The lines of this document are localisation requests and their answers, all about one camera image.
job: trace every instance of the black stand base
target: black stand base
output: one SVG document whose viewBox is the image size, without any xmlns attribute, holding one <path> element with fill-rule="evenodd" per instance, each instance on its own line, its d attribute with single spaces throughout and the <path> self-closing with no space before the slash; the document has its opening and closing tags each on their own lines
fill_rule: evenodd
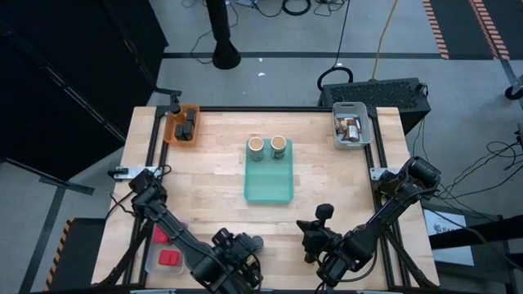
<svg viewBox="0 0 523 294">
<path fill-rule="evenodd" d="M 226 43 L 217 43 L 216 50 L 212 54 L 212 63 L 218 69 L 233 69 L 239 65 L 242 57 L 239 55 L 235 46 L 227 41 Z"/>
<path fill-rule="evenodd" d="M 74 192 L 79 192 L 79 193 L 86 194 L 86 195 L 92 195 L 95 191 L 94 188 L 91 188 L 91 187 L 70 183 L 68 181 L 65 182 L 65 181 L 57 180 L 57 179 L 54 180 L 54 179 L 47 178 L 45 176 L 42 176 L 40 178 L 40 180 L 38 180 L 38 181 L 40 183 L 55 185 L 57 187 L 62 187 L 64 189 L 70 189 Z"/>
</svg>

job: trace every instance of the black mat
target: black mat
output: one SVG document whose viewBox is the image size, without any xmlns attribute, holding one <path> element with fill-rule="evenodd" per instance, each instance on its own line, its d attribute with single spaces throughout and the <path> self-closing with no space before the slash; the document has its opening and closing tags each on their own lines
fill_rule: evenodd
<svg viewBox="0 0 523 294">
<path fill-rule="evenodd" d="M 511 60 L 523 60 L 523 1 L 483 0 Z"/>
<path fill-rule="evenodd" d="M 89 287 L 95 269 L 104 219 L 76 218 L 65 225 L 47 278 L 47 291 Z"/>
<path fill-rule="evenodd" d="M 449 59 L 492 60 L 494 58 L 468 0 L 431 0 L 430 4 L 449 51 Z"/>
</svg>

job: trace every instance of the cable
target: cable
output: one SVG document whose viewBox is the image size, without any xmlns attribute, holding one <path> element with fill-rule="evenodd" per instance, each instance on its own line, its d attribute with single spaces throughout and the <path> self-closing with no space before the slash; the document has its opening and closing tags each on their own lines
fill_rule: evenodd
<svg viewBox="0 0 523 294">
<path fill-rule="evenodd" d="M 374 70 L 373 70 L 372 79 L 374 79 L 374 75 L 376 74 L 376 70 L 378 69 L 379 52 L 382 49 L 383 37 L 385 37 L 385 32 L 387 31 L 387 27 L 389 26 L 389 23 L 391 22 L 392 14 L 394 13 L 394 10 L 396 9 L 396 4 L 398 4 L 398 0 L 394 0 L 394 4 L 392 5 L 391 13 L 389 13 L 389 17 L 387 19 L 387 22 L 385 23 L 385 28 L 383 29 L 382 36 L 379 38 L 378 52 L 376 53 L 376 60 L 374 61 Z"/>
<path fill-rule="evenodd" d="M 252 1 L 251 1 L 251 3 L 253 4 L 254 8 L 256 8 L 256 10 L 257 10 L 258 12 L 260 12 L 260 14 L 261 14 L 262 16 L 265 16 L 265 17 L 269 17 L 269 18 L 271 18 L 271 17 L 279 16 L 279 15 L 281 14 L 281 11 L 284 10 L 284 3 L 285 3 L 285 0 L 283 0 L 283 1 L 281 2 L 281 7 L 279 8 L 279 11 L 276 12 L 276 14 L 273 14 L 273 15 L 267 15 L 267 14 L 263 13 L 263 11 L 260 9 L 260 7 L 259 7 L 259 6 L 254 2 L 254 1 L 255 1 L 255 0 L 252 0 Z"/>
<path fill-rule="evenodd" d="M 428 158 L 428 155 L 427 155 L 427 151 L 425 150 L 425 118 L 423 118 L 423 127 L 422 127 L 422 133 L 423 133 L 423 136 L 422 136 L 422 150 L 423 150 L 423 154 L 425 155 L 425 159 L 427 160 L 427 162 L 429 163 L 431 160 Z"/>
<path fill-rule="evenodd" d="M 523 272 L 523 269 L 518 265 L 516 264 L 514 261 L 511 261 L 510 258 L 506 257 L 505 254 L 499 252 L 496 248 L 494 248 L 492 245 L 490 245 L 490 243 L 485 239 L 485 237 L 483 237 L 483 235 L 480 234 L 480 232 L 478 232 L 477 230 L 475 229 L 472 229 L 472 228 L 468 228 L 464 225 L 460 225 L 458 223 L 456 223 L 455 221 L 453 220 L 450 220 L 448 219 L 447 217 L 445 216 L 442 216 L 441 214 L 439 214 L 438 212 L 435 212 L 433 211 L 432 209 L 429 209 L 427 208 L 428 211 L 432 212 L 432 213 L 435 213 L 437 214 L 439 217 L 443 218 L 444 220 L 447 220 L 448 222 L 450 222 L 451 224 L 453 225 L 456 225 L 462 229 L 465 229 L 471 233 L 474 233 L 475 236 L 478 237 L 479 240 L 481 240 L 483 242 L 484 245 L 486 245 L 487 247 L 489 247 L 493 252 L 496 252 L 496 254 L 498 254 L 499 256 L 501 256 L 502 259 L 504 259 L 509 265 L 511 265 L 512 267 L 514 267 L 515 269 L 519 270 L 519 271 L 522 271 Z"/>
<path fill-rule="evenodd" d="M 454 198 L 460 198 L 460 197 L 463 197 L 463 196 L 468 196 L 468 195 L 472 195 L 472 194 L 478 194 L 478 193 L 481 193 L 481 192 L 492 190 L 494 188 L 498 188 L 499 186 L 505 184 L 508 180 L 510 180 L 510 178 L 512 178 L 515 174 L 517 174 L 517 172 L 520 171 L 522 168 L 523 168 L 523 165 L 518 167 L 510 176 L 508 176 L 505 180 L 503 180 L 501 183 L 499 183 L 497 185 L 493 185 L 493 186 L 491 186 L 489 188 L 480 189 L 480 190 L 477 190 L 477 191 L 474 191 L 474 192 L 460 194 L 458 196 L 454 196 Z"/>
<path fill-rule="evenodd" d="M 185 7 L 185 8 L 191 8 L 191 7 L 193 7 L 193 6 L 196 4 L 197 1 L 198 1 L 198 0 L 194 0 L 191 4 L 186 5 L 185 3 L 188 2 L 188 1 L 186 1 L 186 0 L 181 0 L 181 5 L 182 5 L 183 7 Z"/>
<path fill-rule="evenodd" d="M 360 281 L 361 279 L 367 278 L 367 276 L 369 276 L 370 273 L 372 273 L 372 271 L 374 270 L 374 266 L 376 265 L 376 261 L 377 260 L 378 260 L 378 253 L 374 252 L 373 263 L 371 264 L 369 270 L 367 270 L 367 272 L 365 274 L 362 274 L 361 276 L 356 277 L 356 278 L 341 279 L 341 280 L 338 280 L 338 282 L 340 282 L 340 283 L 352 283 L 352 282 Z"/>
<path fill-rule="evenodd" d="M 109 211 L 107 212 L 107 214 L 105 215 L 105 220 L 107 221 L 107 219 L 109 218 L 109 216 L 111 215 L 111 213 L 113 213 L 114 209 L 116 209 L 116 207 L 121 207 L 123 209 L 124 212 L 126 213 L 129 213 L 131 214 L 132 216 L 134 216 L 134 213 L 133 212 L 130 212 L 128 211 L 127 209 L 125 209 L 125 207 L 122 205 L 122 202 L 124 202 L 127 198 L 131 197 L 132 195 L 132 191 L 129 192 L 127 195 L 123 196 L 123 198 L 121 198 L 119 201 L 116 201 L 116 199 L 114 198 L 113 196 L 113 193 L 109 193 L 109 196 L 111 197 L 111 199 L 113 199 L 114 201 L 114 205 L 109 209 Z"/>
<path fill-rule="evenodd" d="M 233 11 L 233 12 L 235 13 L 235 15 L 236 15 L 236 21 L 235 21 L 233 24 L 229 25 L 229 28 L 233 28 L 233 27 L 235 27 L 236 25 L 238 25 L 238 20 L 239 20 L 238 12 L 236 11 L 236 8 L 232 5 L 232 3 L 230 3 L 230 4 L 227 5 L 227 6 L 230 7 L 230 8 L 232 9 L 232 11 Z M 196 59 L 196 60 L 197 60 L 200 64 L 202 64 L 202 65 L 208 65 L 208 64 L 210 64 L 210 63 L 212 62 L 212 60 L 210 60 L 210 61 L 202 61 L 200 58 L 194 56 L 194 50 L 195 50 L 196 47 L 198 46 L 199 40 L 201 40 L 203 37 L 207 36 L 207 35 L 210 34 L 210 33 L 212 33 L 212 29 L 209 30 L 209 31 L 206 32 L 206 33 L 202 33 L 202 34 L 198 37 L 198 39 L 196 40 L 196 43 L 194 44 L 193 48 L 190 49 L 190 52 L 189 52 L 190 57 Z"/>
<path fill-rule="evenodd" d="M 340 51 L 342 49 L 343 44 L 343 35 L 345 34 L 345 26 L 346 26 L 346 18 L 349 14 L 349 6 L 351 5 L 351 0 L 346 0 L 346 10 L 345 10 L 345 17 L 343 19 L 343 26 L 342 26 L 342 35 L 340 36 L 340 43 L 337 45 L 337 53 L 336 53 L 336 60 L 334 61 L 334 65 L 327 69 L 324 73 L 320 75 L 318 78 L 318 81 L 316 81 L 316 86 L 318 87 L 318 90 L 323 91 L 324 87 L 321 85 L 323 79 L 330 73 L 335 71 L 344 71 L 349 75 L 349 82 L 354 81 L 354 74 L 352 74 L 352 71 L 346 67 L 343 66 L 337 66 L 337 60 L 340 57 Z"/>
<path fill-rule="evenodd" d="M 487 149 L 489 150 L 489 153 L 486 154 L 485 156 L 483 156 L 483 157 L 477 159 L 477 160 L 476 160 L 476 161 L 475 161 L 471 166 L 465 168 L 465 170 L 463 170 L 463 171 L 462 171 L 458 176 L 456 176 L 456 177 L 454 178 L 454 182 L 453 182 L 453 184 L 452 184 L 452 185 L 448 185 L 448 186 L 446 187 L 445 190 L 450 189 L 450 190 L 447 190 L 447 192 L 448 192 L 448 193 L 449 193 L 449 192 L 452 192 L 452 190 L 453 190 L 453 188 L 454 188 L 455 185 L 459 184 L 462 180 L 465 180 L 465 178 L 467 178 L 467 176 L 470 176 L 470 175 L 471 175 L 473 172 L 475 172 L 477 169 L 479 169 L 480 167 L 483 167 L 483 166 L 484 166 L 485 164 L 487 164 L 490 160 L 496 158 L 497 156 L 499 156 L 500 154 L 502 154 L 503 152 L 505 152 L 507 149 L 511 149 L 511 150 L 512 150 L 512 153 L 514 154 L 514 156 L 516 155 L 516 151 L 514 151 L 514 149 L 512 148 L 512 146 L 516 145 L 517 143 L 514 143 L 514 144 L 512 144 L 512 145 L 507 145 L 506 143 L 500 142 L 500 143 L 503 143 L 503 144 L 507 145 L 507 148 L 499 149 L 499 150 L 495 150 L 495 151 L 490 150 L 490 149 L 489 149 L 489 146 L 490 146 L 491 144 L 493 144 L 493 143 L 496 143 L 496 142 L 497 142 L 497 141 L 489 142 L 489 143 L 487 144 Z M 470 168 L 474 167 L 478 162 L 480 162 L 481 160 L 487 158 L 487 157 L 490 155 L 491 152 L 494 154 L 494 156 L 488 158 L 484 163 L 480 164 L 479 166 L 473 168 L 471 171 L 469 171 L 468 173 L 466 173 Z"/>
<path fill-rule="evenodd" d="M 165 169 L 165 167 L 168 167 L 169 170 L 168 171 L 164 171 L 163 169 Z M 156 169 L 154 169 L 153 171 L 153 174 L 155 174 L 159 169 L 162 169 L 162 173 L 160 175 L 158 175 L 156 178 L 157 179 L 162 179 L 163 176 L 167 175 L 168 173 L 172 172 L 172 167 L 168 164 L 164 164 L 164 165 L 161 165 L 159 167 L 156 167 Z M 105 220 L 107 221 L 107 219 L 109 218 L 109 216 L 111 215 L 111 213 L 113 213 L 113 211 L 116 209 L 116 207 L 120 207 L 122 208 L 123 212 L 125 213 L 128 213 L 132 216 L 135 216 L 135 213 L 134 212 L 131 212 L 129 210 L 127 210 L 123 205 L 122 203 L 127 199 L 129 198 L 130 196 L 132 195 L 132 191 L 129 192 L 127 195 L 123 196 L 123 198 L 121 198 L 119 201 L 116 201 L 116 199 L 114 198 L 113 196 L 113 193 L 111 192 L 109 194 L 109 196 L 111 197 L 111 199 L 113 199 L 114 201 L 114 205 L 109 209 L 109 211 L 107 212 L 107 214 L 105 215 Z"/>
<path fill-rule="evenodd" d="M 346 0 L 342 0 L 341 3 L 338 2 L 337 0 L 315 0 L 315 1 L 316 1 L 316 3 L 318 3 L 318 6 L 313 10 L 312 13 L 314 13 L 317 16 L 330 17 L 333 14 L 333 12 L 342 9 L 343 4 L 345 4 Z M 322 13 L 318 12 L 318 9 L 320 9 L 320 7 L 322 7 L 323 5 L 327 6 L 327 11 L 329 12 L 328 14 L 322 14 Z M 338 5 L 338 7 L 333 9 L 333 8 L 331 8 L 332 5 Z"/>
<path fill-rule="evenodd" d="M 305 7 L 305 9 L 303 9 L 302 11 L 290 11 L 288 8 L 287 8 L 287 2 L 289 0 L 284 0 L 282 3 L 281 3 L 281 9 L 287 13 L 288 15 L 290 16 L 303 16 L 304 14 L 306 14 L 310 9 L 311 9 L 311 6 L 312 6 L 312 2 L 311 0 L 305 0 L 307 6 Z"/>
<path fill-rule="evenodd" d="M 436 198 L 438 198 L 439 200 L 443 201 L 444 203 L 447 203 L 450 207 L 458 210 L 459 212 L 461 212 L 464 216 L 468 216 L 468 217 L 472 217 L 472 218 L 480 218 L 480 219 L 486 219 L 488 221 L 494 221 L 492 220 L 491 218 L 489 218 L 487 215 L 481 213 L 481 212 L 478 212 L 476 211 L 475 209 L 473 209 L 472 207 L 469 207 L 468 205 L 466 205 L 465 203 L 461 203 L 459 200 L 457 200 L 456 198 L 454 198 L 454 196 L 447 190 L 447 193 L 449 193 L 450 196 L 453 197 L 453 200 L 459 204 L 461 204 L 462 206 L 466 207 L 468 210 L 470 210 L 471 212 L 474 212 L 476 213 L 478 216 L 471 216 L 467 213 L 465 213 L 465 211 L 455 207 L 452 203 L 449 203 L 447 202 L 447 200 L 445 198 L 442 198 L 442 197 L 439 197 L 439 196 L 435 196 Z"/>
<path fill-rule="evenodd" d="M 424 153 L 424 155 L 425 155 L 425 159 L 426 159 L 428 162 L 430 162 L 430 159 L 428 158 L 427 151 L 425 150 L 425 118 L 424 118 L 424 119 L 422 120 L 422 122 L 420 123 L 419 128 L 418 128 L 418 135 L 417 135 L 416 138 L 414 139 L 414 143 L 413 143 L 413 153 L 414 153 L 414 154 L 415 154 L 415 148 L 416 148 L 416 141 L 418 140 L 420 133 L 422 133 L 422 150 L 423 150 L 423 153 Z M 496 143 L 496 142 L 498 142 L 498 141 L 490 142 L 490 143 L 487 144 L 487 150 L 490 151 L 491 153 L 493 153 L 494 155 L 500 154 L 500 153 L 502 153 L 502 152 L 504 152 L 504 151 L 506 150 L 506 149 L 495 150 L 495 151 L 490 150 L 490 149 L 489 149 L 489 145 L 492 144 L 492 143 Z M 508 144 L 506 144 L 506 143 L 503 143 L 503 142 L 499 142 L 499 143 L 505 144 L 505 145 L 506 145 L 508 148 L 510 148 L 510 149 L 512 148 L 510 145 L 508 145 Z M 440 186 L 444 189 L 444 191 L 445 191 L 447 194 L 449 194 L 449 196 L 450 196 L 454 201 L 456 201 L 456 202 L 459 203 L 460 205 L 466 207 L 466 208 L 467 208 L 468 210 L 470 210 L 471 212 L 476 213 L 477 216 L 469 215 L 469 214 L 466 213 L 465 211 L 463 211 L 463 210 L 461 210 L 461 209 L 455 207 L 452 203 L 449 203 L 448 201 L 446 201 L 446 199 L 448 199 L 448 198 L 443 198 L 443 197 L 441 197 L 441 195 L 442 195 L 443 193 L 440 193 L 439 195 L 434 195 L 434 197 L 436 197 L 436 198 L 438 198 L 439 200 L 441 200 L 441 201 L 447 203 L 450 207 L 452 207 L 452 208 L 454 208 L 454 209 L 460 211 L 464 216 L 468 216 L 468 217 L 472 217 L 472 218 L 486 219 L 486 220 L 488 220 L 488 221 L 494 221 L 494 220 L 490 219 L 487 215 L 485 215 L 485 214 L 483 214 L 483 213 L 481 213 L 481 212 L 478 212 L 478 211 L 475 210 L 474 208 L 469 207 L 469 206 L 466 205 L 465 203 L 462 203 L 462 202 L 460 202 L 459 200 L 457 200 L 457 199 L 456 199 L 456 198 L 451 194 L 451 191 L 448 191 L 448 187 L 443 186 L 441 183 L 440 183 Z"/>
<path fill-rule="evenodd" d="M 416 155 L 416 141 L 418 141 L 419 135 L 421 134 L 422 125 L 424 124 L 424 122 L 425 122 L 425 118 L 423 118 L 422 121 L 419 123 L 418 134 L 416 135 L 416 138 L 414 138 L 414 143 L 412 145 L 412 154 L 413 154 L 413 156 Z"/>
<path fill-rule="evenodd" d="M 316 287 L 316 290 L 314 290 L 314 294 L 318 294 L 319 291 L 323 291 L 324 286 L 325 286 L 325 282 L 321 281 L 321 283 L 318 285 L 318 287 Z"/>
<path fill-rule="evenodd" d="M 349 6 L 350 5 L 351 5 L 351 0 L 346 0 L 345 17 L 343 18 L 343 26 L 342 26 L 342 35 L 340 36 L 340 43 L 337 45 L 336 60 L 334 61 L 333 68 L 337 65 L 337 60 L 340 57 L 340 51 L 342 50 L 343 35 L 345 34 L 346 18 L 349 15 Z"/>
<path fill-rule="evenodd" d="M 514 156 L 516 155 L 516 152 L 514 151 L 514 149 L 512 148 L 512 146 L 516 145 L 517 143 L 514 143 L 512 145 L 509 145 L 507 148 L 504 148 L 504 149 L 500 149 L 500 150 L 497 150 L 499 151 L 498 153 L 494 153 L 494 156 L 492 156 L 491 158 L 488 158 L 484 163 L 480 164 L 479 166 L 477 167 L 474 167 L 479 161 L 481 161 L 482 159 L 486 158 L 487 156 L 490 155 L 487 154 L 486 156 L 483 156 L 482 158 L 476 160 L 470 167 L 467 167 L 464 171 L 462 171 L 461 174 L 459 174 L 459 176 L 457 176 L 456 178 L 454 178 L 454 183 L 452 185 L 449 185 L 447 186 L 447 189 L 450 187 L 450 190 L 449 192 L 452 192 L 452 189 L 454 188 L 455 185 L 459 184 L 462 180 L 465 180 L 465 178 L 467 178 L 467 176 L 470 176 L 473 172 L 475 172 L 476 170 L 478 170 L 480 167 L 483 167 L 485 164 L 487 164 L 490 160 L 496 158 L 499 154 L 503 153 L 504 151 L 506 151 L 507 149 L 511 149 L 512 152 L 514 153 Z M 470 169 L 471 167 L 474 167 L 471 171 L 469 171 L 468 173 L 465 174 L 465 171 L 467 171 L 468 169 Z"/>
</svg>

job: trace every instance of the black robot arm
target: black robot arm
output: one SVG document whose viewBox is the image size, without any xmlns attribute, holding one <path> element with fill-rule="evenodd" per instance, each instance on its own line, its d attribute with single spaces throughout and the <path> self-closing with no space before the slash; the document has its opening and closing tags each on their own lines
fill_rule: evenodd
<svg viewBox="0 0 523 294">
<path fill-rule="evenodd" d="M 421 197 L 430 198 L 439 183 L 440 171 L 419 157 L 411 158 L 397 174 L 383 172 L 373 189 L 389 200 L 366 224 L 356 226 L 345 235 L 324 226 L 325 221 L 332 217 L 334 208 L 330 204 L 319 205 L 316 209 L 318 220 L 297 221 L 304 233 L 305 261 L 318 261 L 320 254 L 325 252 L 316 273 L 328 286 L 336 287 L 348 270 L 357 272 L 372 259 L 378 238 L 388 234 L 391 224 L 410 205 Z"/>
<path fill-rule="evenodd" d="M 132 199 L 132 208 L 137 216 L 147 222 L 131 244 L 118 266 L 100 285 L 116 283 L 123 272 L 129 256 L 134 256 L 140 243 L 145 238 L 145 231 L 156 225 L 168 236 L 184 254 L 184 261 L 191 276 L 210 292 L 221 294 L 249 294 L 254 292 L 262 280 L 260 264 L 254 252 L 261 249 L 260 237 L 249 237 L 245 233 L 234 236 L 225 228 L 214 237 L 211 247 L 198 241 L 196 237 L 167 209 L 165 200 L 167 191 L 156 179 L 153 172 L 145 169 L 129 186 L 136 196 Z"/>
</svg>

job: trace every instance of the orange container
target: orange container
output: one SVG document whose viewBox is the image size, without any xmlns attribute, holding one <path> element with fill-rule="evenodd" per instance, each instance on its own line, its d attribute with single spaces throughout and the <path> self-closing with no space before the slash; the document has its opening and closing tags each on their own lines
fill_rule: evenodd
<svg viewBox="0 0 523 294">
<path fill-rule="evenodd" d="M 165 124 L 165 132 L 163 133 L 163 140 L 172 146 L 194 147 L 196 146 L 196 136 L 198 135 L 199 124 L 202 120 L 200 117 L 199 106 L 192 104 L 180 104 L 180 107 L 181 112 L 179 114 L 173 114 L 169 112 L 167 116 L 167 122 Z M 177 140 L 177 138 L 174 136 L 174 131 L 177 129 L 178 124 L 186 123 L 187 111 L 190 109 L 196 111 L 196 124 L 194 125 L 193 139 L 188 141 Z"/>
</svg>

